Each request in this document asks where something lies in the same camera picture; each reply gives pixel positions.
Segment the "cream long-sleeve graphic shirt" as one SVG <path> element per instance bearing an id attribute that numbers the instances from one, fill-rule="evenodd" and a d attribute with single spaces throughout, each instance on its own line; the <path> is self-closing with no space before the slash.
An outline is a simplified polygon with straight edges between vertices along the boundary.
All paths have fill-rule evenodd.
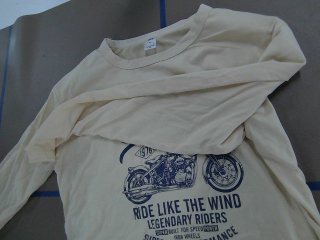
<path id="1" fill-rule="evenodd" d="M 205 4 L 104 39 L 1 162 L 0 224 L 55 172 L 69 240 L 319 239 L 268 99 L 305 64 L 280 18 Z"/>

